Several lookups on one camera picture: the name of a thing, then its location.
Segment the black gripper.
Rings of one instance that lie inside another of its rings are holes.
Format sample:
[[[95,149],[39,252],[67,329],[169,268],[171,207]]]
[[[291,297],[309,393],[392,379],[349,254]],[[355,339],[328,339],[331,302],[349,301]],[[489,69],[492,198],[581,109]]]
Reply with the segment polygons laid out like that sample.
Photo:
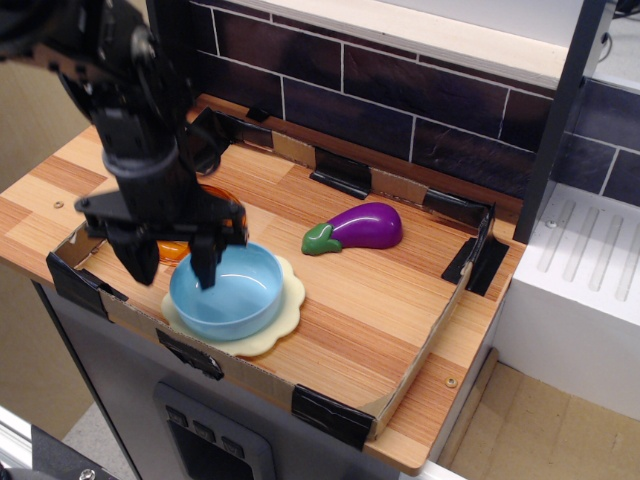
[[[159,265],[156,240],[189,241],[191,267],[203,290],[216,283],[216,270],[228,245],[244,245],[244,207],[214,196],[196,175],[179,164],[169,170],[123,172],[119,188],[86,196],[75,204],[88,234],[109,240],[131,277],[149,286]]]

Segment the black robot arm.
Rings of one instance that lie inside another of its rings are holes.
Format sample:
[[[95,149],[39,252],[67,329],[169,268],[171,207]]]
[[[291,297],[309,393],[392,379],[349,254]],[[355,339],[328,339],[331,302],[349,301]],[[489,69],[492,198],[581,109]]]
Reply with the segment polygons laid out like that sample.
[[[55,73],[97,130],[117,189],[77,201],[87,233],[146,285],[159,242],[185,241],[200,285],[212,287],[224,250],[247,241],[245,211],[199,184],[189,80],[142,14],[126,1],[5,1],[1,57]]]

